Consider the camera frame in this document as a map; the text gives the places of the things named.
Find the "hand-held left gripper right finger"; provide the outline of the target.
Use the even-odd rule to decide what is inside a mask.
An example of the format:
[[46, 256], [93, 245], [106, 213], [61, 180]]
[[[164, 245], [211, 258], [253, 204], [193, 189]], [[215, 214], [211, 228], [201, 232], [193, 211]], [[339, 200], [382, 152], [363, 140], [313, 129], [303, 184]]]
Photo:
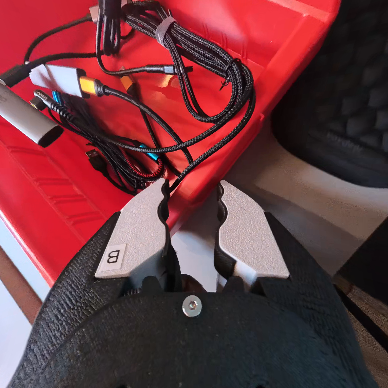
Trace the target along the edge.
[[217, 291], [231, 277], [240, 277], [246, 291], [261, 278], [288, 279], [290, 272], [262, 207], [225, 180], [217, 185], [217, 205]]

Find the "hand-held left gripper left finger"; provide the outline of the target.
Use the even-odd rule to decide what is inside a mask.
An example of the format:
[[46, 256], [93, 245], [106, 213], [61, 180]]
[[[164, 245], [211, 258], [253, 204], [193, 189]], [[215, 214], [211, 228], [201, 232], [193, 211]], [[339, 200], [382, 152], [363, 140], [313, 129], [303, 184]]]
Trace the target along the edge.
[[169, 189], [168, 180], [160, 178], [122, 208], [95, 278], [125, 278], [138, 289], [145, 277], [155, 276], [164, 291], [182, 290], [167, 226]]

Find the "red plastic bin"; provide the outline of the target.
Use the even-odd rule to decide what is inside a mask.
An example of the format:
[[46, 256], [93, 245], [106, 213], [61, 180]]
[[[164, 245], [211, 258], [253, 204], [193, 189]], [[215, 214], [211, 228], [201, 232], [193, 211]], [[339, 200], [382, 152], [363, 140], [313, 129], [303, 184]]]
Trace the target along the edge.
[[[159, 1], [177, 22], [221, 46], [250, 68], [256, 90], [253, 117], [229, 144], [196, 167], [172, 193], [168, 225], [176, 232], [201, 204], [259, 133], [274, 109], [313, 56], [337, 16], [340, 1]], [[31, 42], [42, 33], [85, 16], [98, 1], [1, 1], [1, 74], [22, 63]], [[42, 42], [32, 58], [62, 52], [91, 52], [95, 24], [73, 27]], [[168, 64], [171, 57], [155, 39], [136, 32], [109, 69]], [[196, 98], [209, 115], [225, 108], [231, 85], [193, 65], [189, 74]], [[123, 90], [120, 80], [104, 74], [95, 59], [59, 61], [84, 69], [87, 76]], [[142, 101], [184, 141], [211, 124], [195, 120], [186, 109], [177, 77], [140, 74]], [[95, 117], [118, 135], [151, 145], [135, 107], [115, 97], [87, 99]], [[52, 286], [64, 267], [91, 236], [132, 197], [93, 169], [85, 154], [88, 142], [65, 131], [42, 148], [1, 118], [1, 217]]]

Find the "black braided cable orange plugs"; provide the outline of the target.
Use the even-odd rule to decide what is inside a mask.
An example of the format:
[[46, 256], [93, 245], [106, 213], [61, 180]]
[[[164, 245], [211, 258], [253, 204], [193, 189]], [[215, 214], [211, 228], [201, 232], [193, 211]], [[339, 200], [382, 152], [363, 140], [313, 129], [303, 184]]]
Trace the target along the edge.
[[[99, 7], [95, 50], [98, 48], [102, 56], [117, 54], [121, 41], [128, 39], [136, 30], [153, 37], [166, 48], [172, 58], [172, 65], [183, 67], [182, 57], [185, 57], [196, 65], [223, 77], [224, 82], [221, 89], [228, 84], [232, 86], [230, 100], [225, 109], [210, 116], [200, 107], [188, 75], [185, 73], [176, 75], [188, 112], [197, 121], [212, 124], [209, 129], [185, 142], [158, 114], [143, 104], [136, 97], [135, 92], [124, 94], [98, 82], [95, 82], [95, 86], [86, 88], [85, 93], [87, 94], [95, 94], [98, 97], [114, 96], [140, 110], [155, 145], [154, 148], [141, 148], [135, 145], [134, 140], [118, 135], [101, 134], [100, 137], [134, 152], [155, 153], [160, 156], [164, 167], [167, 165], [177, 177], [170, 186], [170, 192], [173, 192], [194, 168], [230, 143], [248, 124], [256, 102], [253, 75], [240, 59], [232, 58], [220, 46], [180, 26], [171, 13], [167, 13], [157, 1], [130, 2], [124, 6], [124, 10], [119, 7], [115, 10], [107, 8], [103, 11], [103, 6]], [[240, 113], [246, 104], [246, 112], [237, 126], [212, 148], [197, 159], [193, 159], [188, 148], [224, 127]]]

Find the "large grey usb hub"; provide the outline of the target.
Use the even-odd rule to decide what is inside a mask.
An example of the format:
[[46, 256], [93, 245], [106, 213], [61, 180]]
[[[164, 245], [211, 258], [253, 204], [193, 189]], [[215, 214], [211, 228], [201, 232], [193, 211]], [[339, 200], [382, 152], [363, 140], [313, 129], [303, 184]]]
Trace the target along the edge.
[[54, 121], [2, 84], [0, 85], [0, 115], [43, 148], [55, 142], [64, 132]]

